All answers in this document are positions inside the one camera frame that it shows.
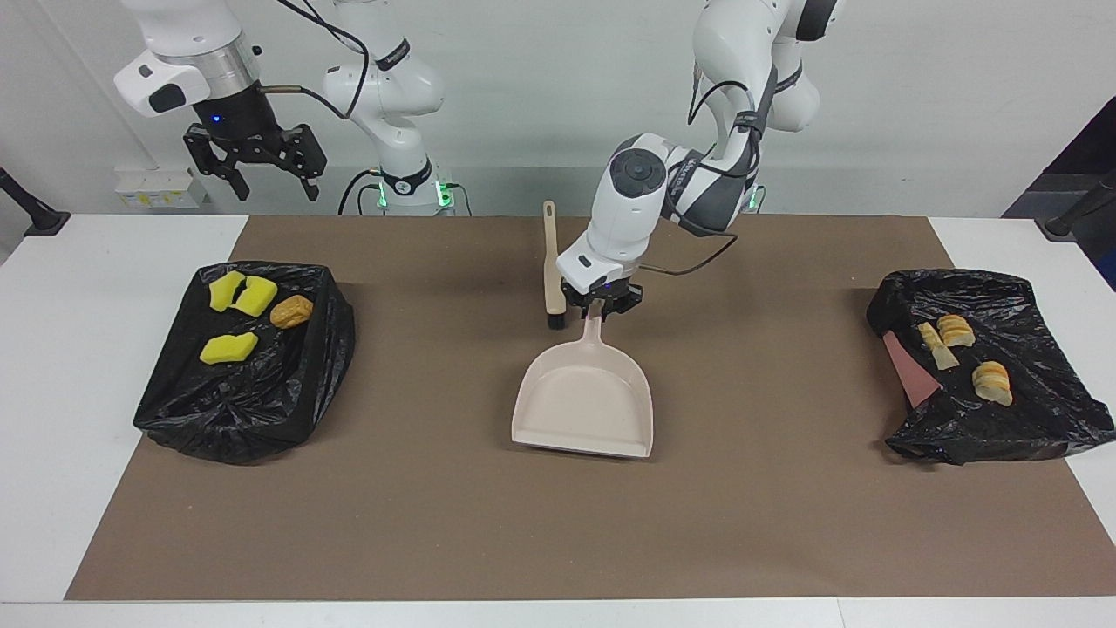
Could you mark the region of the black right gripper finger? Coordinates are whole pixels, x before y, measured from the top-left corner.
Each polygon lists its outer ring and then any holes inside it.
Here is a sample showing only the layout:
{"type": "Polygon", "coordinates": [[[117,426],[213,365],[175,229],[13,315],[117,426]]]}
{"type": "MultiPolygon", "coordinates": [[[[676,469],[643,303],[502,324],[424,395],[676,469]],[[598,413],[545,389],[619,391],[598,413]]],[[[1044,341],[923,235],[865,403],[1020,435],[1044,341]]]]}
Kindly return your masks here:
{"type": "Polygon", "coordinates": [[[317,178],[327,167],[327,156],[323,146],[308,125],[296,125],[282,131],[282,168],[299,178],[304,194],[317,201],[320,194],[317,178]]]}
{"type": "Polygon", "coordinates": [[[247,201],[250,189],[238,168],[240,160],[234,149],[227,148],[220,142],[214,143],[203,125],[190,125],[183,133],[183,142],[199,174],[223,178],[234,191],[235,199],[247,201]]]}

